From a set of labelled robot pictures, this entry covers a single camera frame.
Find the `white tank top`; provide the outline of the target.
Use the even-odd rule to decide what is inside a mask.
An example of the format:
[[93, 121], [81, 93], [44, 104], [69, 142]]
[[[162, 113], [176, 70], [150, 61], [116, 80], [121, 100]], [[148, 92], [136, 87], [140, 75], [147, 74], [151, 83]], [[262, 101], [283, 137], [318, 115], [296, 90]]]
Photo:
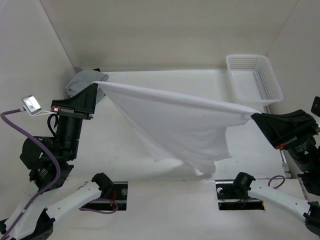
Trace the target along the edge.
[[156, 162], [182, 161], [202, 174], [229, 159], [226, 132], [257, 110], [208, 98], [114, 82], [98, 82]]

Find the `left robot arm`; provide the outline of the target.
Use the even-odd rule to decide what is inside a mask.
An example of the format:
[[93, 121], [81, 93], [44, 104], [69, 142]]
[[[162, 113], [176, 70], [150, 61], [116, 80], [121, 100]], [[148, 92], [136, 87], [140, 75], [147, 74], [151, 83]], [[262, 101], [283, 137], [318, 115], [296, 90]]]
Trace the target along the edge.
[[49, 205], [50, 198], [62, 187], [77, 157], [84, 120], [91, 120], [96, 108], [98, 85], [92, 83], [75, 96], [53, 100], [51, 109], [44, 111], [34, 96], [22, 99], [22, 110], [32, 117], [48, 116], [56, 119], [56, 130], [50, 137], [33, 136], [21, 127], [12, 127], [26, 137], [20, 155], [29, 169], [28, 189], [14, 213], [0, 222], [4, 240], [46, 240], [54, 227], [66, 215], [76, 210], [86, 211], [86, 205], [97, 201], [110, 207], [109, 213], [118, 210], [118, 204], [109, 199], [113, 182], [104, 173], [97, 173], [75, 193]]

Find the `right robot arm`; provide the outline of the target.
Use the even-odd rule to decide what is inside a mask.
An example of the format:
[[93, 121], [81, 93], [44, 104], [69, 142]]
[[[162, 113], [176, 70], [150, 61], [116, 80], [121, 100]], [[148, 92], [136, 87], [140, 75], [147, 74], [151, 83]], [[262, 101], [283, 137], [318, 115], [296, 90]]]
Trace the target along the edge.
[[[314, 136], [320, 132], [316, 120], [299, 109], [287, 114], [254, 113], [252, 119], [276, 150], [286, 150], [302, 171], [299, 177], [308, 193], [320, 194], [320, 149]], [[320, 204], [264, 186], [251, 175], [240, 172], [232, 183], [233, 194], [267, 202], [301, 221], [315, 235], [320, 234]]]

